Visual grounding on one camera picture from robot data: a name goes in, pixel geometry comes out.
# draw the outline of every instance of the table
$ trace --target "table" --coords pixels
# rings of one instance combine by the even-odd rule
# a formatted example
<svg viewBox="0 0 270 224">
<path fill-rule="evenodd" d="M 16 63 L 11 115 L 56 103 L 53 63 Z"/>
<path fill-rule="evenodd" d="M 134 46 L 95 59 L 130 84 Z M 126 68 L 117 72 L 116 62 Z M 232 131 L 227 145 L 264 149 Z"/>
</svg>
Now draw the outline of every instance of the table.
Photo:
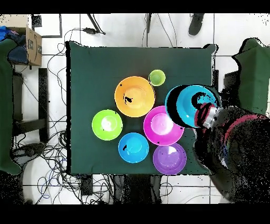
<svg viewBox="0 0 270 224">
<path fill-rule="evenodd" d="M 144 135 L 145 116 L 130 118 L 119 112 L 114 102 L 118 83 L 129 76 L 147 78 L 154 69 L 166 74 L 166 81 L 155 87 L 154 107 L 164 105 L 168 91 L 177 85 L 211 85 L 211 54 L 214 44 L 203 49 L 185 48 L 88 48 L 66 42 L 67 88 L 70 104 L 67 131 L 71 135 L 71 174 L 157 174 L 152 156 L 157 145 L 149 142 L 149 154 L 140 163 L 125 162 L 118 153 L 118 142 L 125 134 Z M 123 120 L 120 136 L 112 141 L 97 138 L 91 128 L 94 115 L 104 109 L 119 113 Z M 192 151 L 195 135 L 186 128 L 178 143 L 187 153 L 187 164 L 179 174 L 205 174 Z"/>
</svg>

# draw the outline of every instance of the magenta bowl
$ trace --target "magenta bowl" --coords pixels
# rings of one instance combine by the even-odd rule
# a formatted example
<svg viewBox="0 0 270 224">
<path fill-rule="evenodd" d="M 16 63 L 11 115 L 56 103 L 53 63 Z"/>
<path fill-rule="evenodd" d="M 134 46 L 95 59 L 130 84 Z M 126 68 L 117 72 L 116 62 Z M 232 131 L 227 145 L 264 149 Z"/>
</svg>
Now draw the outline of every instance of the magenta bowl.
<svg viewBox="0 0 270 224">
<path fill-rule="evenodd" d="M 166 113 L 165 106 L 155 107 L 146 115 L 143 130 L 151 143 L 168 146 L 177 142 L 184 128 L 175 124 Z"/>
</svg>

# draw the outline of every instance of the small green cup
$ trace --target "small green cup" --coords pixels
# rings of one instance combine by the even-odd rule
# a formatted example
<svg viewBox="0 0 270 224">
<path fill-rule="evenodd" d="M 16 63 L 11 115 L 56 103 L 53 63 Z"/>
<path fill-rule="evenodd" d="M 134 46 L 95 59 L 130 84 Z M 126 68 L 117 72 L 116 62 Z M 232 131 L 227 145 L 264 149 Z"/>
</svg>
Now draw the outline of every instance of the small green cup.
<svg viewBox="0 0 270 224">
<path fill-rule="evenodd" d="M 161 86 L 165 79 L 165 73 L 161 70 L 154 70 L 149 74 L 149 81 L 153 86 Z"/>
</svg>

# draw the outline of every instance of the purple bowl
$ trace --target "purple bowl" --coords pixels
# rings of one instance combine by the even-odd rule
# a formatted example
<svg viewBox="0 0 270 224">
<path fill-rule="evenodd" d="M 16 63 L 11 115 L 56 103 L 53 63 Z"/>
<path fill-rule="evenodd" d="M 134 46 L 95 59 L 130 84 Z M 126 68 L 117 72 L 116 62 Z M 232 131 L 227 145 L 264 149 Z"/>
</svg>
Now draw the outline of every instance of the purple bowl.
<svg viewBox="0 0 270 224">
<path fill-rule="evenodd" d="M 153 155 L 156 169 L 164 175 L 176 175 L 186 165 L 185 150 L 177 143 L 169 146 L 158 146 Z"/>
</svg>

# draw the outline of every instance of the yellow-green bowl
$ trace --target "yellow-green bowl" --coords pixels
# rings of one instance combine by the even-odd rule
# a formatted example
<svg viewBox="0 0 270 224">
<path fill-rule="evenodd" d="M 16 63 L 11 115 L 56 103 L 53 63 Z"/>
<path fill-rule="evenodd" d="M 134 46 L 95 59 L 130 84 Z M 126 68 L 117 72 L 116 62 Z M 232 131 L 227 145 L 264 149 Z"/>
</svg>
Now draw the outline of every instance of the yellow-green bowl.
<svg viewBox="0 0 270 224">
<path fill-rule="evenodd" d="M 104 141 L 110 141 L 120 135 L 123 129 L 123 122 L 115 111 L 102 110 L 94 116 L 92 129 L 96 137 Z"/>
<path fill-rule="evenodd" d="M 161 70 L 154 70 L 149 74 L 149 82 L 153 86 L 161 86 L 165 82 L 165 73 Z"/>
</svg>

